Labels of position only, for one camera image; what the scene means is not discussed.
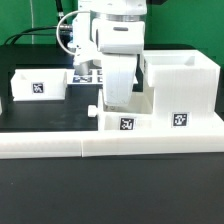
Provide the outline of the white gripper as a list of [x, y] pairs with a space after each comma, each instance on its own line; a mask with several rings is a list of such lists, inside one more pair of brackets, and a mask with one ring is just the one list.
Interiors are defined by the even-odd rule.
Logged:
[[134, 54], [103, 54], [103, 97], [108, 106], [127, 106], [129, 104], [137, 67]]

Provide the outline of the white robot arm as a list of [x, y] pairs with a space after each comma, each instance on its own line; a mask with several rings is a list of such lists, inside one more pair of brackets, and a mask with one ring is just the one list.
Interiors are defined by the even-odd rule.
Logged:
[[72, 22], [74, 68], [80, 75], [88, 73], [90, 63], [102, 69], [108, 106], [129, 104], [146, 14], [146, 0], [93, 0]]

